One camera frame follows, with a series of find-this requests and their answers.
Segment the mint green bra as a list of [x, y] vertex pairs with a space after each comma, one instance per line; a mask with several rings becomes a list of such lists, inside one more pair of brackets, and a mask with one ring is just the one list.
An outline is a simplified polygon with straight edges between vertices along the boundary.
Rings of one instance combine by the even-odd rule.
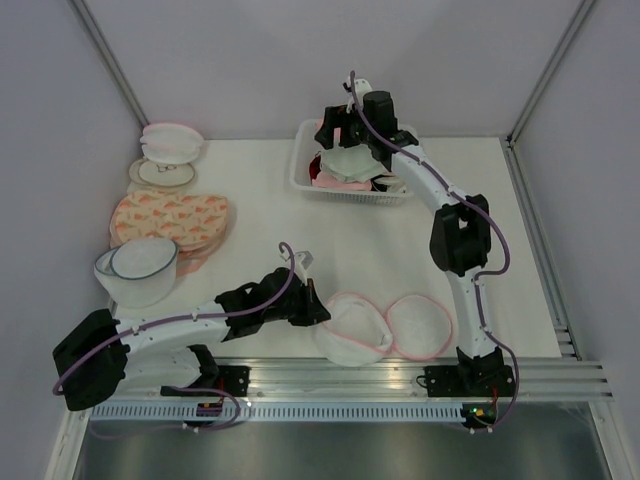
[[343, 183], [365, 183], [386, 172], [364, 145], [324, 150], [320, 154], [322, 171]]

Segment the white mesh laundry bag pink zipper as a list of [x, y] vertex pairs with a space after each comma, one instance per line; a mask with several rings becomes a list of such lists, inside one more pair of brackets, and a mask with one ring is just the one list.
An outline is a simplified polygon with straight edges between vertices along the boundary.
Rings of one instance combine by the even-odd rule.
[[363, 295], [341, 292], [326, 308], [331, 318], [314, 328], [313, 339], [322, 356], [340, 366], [361, 367], [393, 354], [432, 360], [455, 336], [452, 315], [426, 295], [406, 295], [382, 311]]

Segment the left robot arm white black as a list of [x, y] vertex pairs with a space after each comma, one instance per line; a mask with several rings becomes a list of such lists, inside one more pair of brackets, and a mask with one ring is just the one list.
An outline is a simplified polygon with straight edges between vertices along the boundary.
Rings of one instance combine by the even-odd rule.
[[214, 345], [254, 335], [274, 321], [306, 328], [330, 318], [312, 279], [287, 267], [189, 313], [124, 320], [107, 308], [95, 310], [54, 348], [53, 393], [70, 411], [145, 389], [163, 396], [206, 396], [218, 384]]

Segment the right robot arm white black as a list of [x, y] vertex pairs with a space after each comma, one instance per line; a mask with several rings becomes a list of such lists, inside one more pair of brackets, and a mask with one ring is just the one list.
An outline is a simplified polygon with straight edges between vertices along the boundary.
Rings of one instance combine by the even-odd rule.
[[455, 187], [428, 159], [417, 138], [400, 128], [387, 91], [328, 106], [315, 135], [325, 150], [364, 145], [371, 157], [398, 176], [431, 211], [429, 252], [445, 273], [458, 320], [457, 364], [424, 371], [432, 396], [515, 398], [520, 376], [513, 350], [491, 332], [485, 279], [491, 238], [506, 241], [490, 217], [488, 200]]

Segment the dark red black bra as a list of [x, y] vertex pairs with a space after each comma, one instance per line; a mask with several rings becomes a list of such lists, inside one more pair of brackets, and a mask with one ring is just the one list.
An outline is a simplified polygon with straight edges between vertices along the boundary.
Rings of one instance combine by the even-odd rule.
[[317, 188], [323, 187], [324, 177], [321, 168], [321, 154], [317, 153], [308, 167], [309, 179], [311, 185]]

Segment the pink bra in basket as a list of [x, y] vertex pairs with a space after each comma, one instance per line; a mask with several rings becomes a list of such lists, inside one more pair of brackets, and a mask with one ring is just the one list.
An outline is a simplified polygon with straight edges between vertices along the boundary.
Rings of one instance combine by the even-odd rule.
[[365, 183], [343, 183], [338, 181], [332, 175], [327, 172], [322, 171], [322, 175], [324, 177], [323, 187], [329, 189], [342, 189], [342, 190], [355, 190], [355, 191], [369, 191], [371, 189], [370, 183], [366, 181]]

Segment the white bra in basket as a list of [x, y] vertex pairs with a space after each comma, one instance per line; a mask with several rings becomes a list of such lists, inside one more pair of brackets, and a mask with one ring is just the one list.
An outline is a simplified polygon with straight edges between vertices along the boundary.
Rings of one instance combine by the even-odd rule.
[[387, 194], [405, 194], [408, 192], [406, 183], [398, 176], [387, 173], [373, 177], [371, 180], [372, 190]]

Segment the pink laundry bag under stack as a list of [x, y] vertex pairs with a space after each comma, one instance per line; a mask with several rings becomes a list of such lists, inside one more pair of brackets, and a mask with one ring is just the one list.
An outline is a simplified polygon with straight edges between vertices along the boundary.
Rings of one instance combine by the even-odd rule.
[[183, 277], [197, 272], [214, 251], [214, 248], [208, 248], [180, 252], [177, 256], [176, 276]]

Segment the carrot print laundry bag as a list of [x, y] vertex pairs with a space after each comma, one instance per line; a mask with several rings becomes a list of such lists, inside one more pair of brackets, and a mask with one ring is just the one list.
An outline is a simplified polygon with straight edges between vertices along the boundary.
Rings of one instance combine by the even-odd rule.
[[224, 196], [135, 191], [112, 214], [110, 246], [167, 238], [182, 251], [196, 250], [224, 237], [228, 215], [229, 201]]

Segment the grey-trimmed white mesh laundry bag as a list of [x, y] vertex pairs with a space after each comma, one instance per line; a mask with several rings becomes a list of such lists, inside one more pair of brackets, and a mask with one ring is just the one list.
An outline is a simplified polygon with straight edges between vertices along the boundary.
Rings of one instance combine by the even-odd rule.
[[178, 253], [178, 245], [170, 239], [130, 240], [98, 257], [94, 275], [117, 305], [146, 308], [172, 290]]

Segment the white plastic perforated basket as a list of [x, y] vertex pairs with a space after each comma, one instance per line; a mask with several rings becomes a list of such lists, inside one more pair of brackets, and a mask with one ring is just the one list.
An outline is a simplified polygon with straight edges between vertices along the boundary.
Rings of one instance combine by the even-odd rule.
[[289, 167], [291, 186], [314, 200], [397, 206], [412, 197], [406, 183], [386, 172], [364, 146], [330, 150], [315, 140], [321, 121], [303, 121]]

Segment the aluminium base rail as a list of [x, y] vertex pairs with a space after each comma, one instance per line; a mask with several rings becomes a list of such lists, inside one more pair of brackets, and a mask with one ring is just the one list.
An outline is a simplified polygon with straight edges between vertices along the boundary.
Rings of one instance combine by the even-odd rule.
[[218, 358], [215, 368], [197, 366], [195, 375], [217, 374], [229, 393], [267, 401], [482, 401], [516, 396], [521, 401], [599, 401], [613, 397], [603, 367], [575, 359], [521, 359], [519, 367], [467, 388], [452, 359], [416, 363], [386, 359], [343, 367], [322, 359]]

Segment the right aluminium frame post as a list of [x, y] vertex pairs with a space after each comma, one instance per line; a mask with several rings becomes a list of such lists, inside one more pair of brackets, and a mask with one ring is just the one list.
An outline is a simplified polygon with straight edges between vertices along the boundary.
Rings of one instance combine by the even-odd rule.
[[562, 32], [559, 40], [556, 42], [554, 49], [552, 50], [552, 53], [548, 61], [546, 62], [540, 76], [538, 77], [531, 93], [527, 97], [522, 110], [518, 114], [513, 127], [505, 136], [504, 141], [509, 148], [513, 149], [518, 139], [524, 133], [524, 130], [528, 125], [531, 117], [533, 116], [537, 106], [550, 87], [553, 79], [558, 74], [565, 58], [577, 41], [578, 37], [588, 23], [598, 4], [598, 0], [581, 0], [578, 3], [566, 28]]

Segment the aluminium frame post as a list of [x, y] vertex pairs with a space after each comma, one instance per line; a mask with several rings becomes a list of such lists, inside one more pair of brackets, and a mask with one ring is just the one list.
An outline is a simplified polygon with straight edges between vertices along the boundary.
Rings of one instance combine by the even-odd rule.
[[566, 28], [562, 32], [559, 40], [556, 42], [554, 49], [552, 50], [552, 53], [548, 61], [546, 62], [540, 76], [538, 77], [531, 93], [527, 97], [522, 110], [518, 114], [513, 127], [505, 136], [504, 141], [509, 148], [513, 149], [518, 139], [524, 133], [524, 130], [528, 125], [531, 117], [533, 116], [537, 106], [550, 87], [553, 79], [558, 74], [565, 58], [577, 41], [578, 37], [588, 23], [598, 4], [598, 0], [581, 0], [578, 3]]
[[106, 69], [108, 76], [115, 85], [125, 106], [139, 127], [143, 129], [149, 124], [148, 117], [89, 4], [85, 0], [68, 0], [67, 5], [70, 7], [81, 29], [84, 31], [87, 40]]

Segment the left aluminium frame post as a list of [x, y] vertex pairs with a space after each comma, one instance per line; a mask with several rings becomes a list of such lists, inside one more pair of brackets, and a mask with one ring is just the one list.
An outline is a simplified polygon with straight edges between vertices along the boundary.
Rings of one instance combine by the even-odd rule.
[[89, 4], [85, 0], [68, 0], [67, 5], [70, 7], [81, 29], [84, 31], [87, 40], [106, 69], [108, 76], [115, 85], [125, 106], [139, 127], [143, 129], [149, 124], [148, 117]]

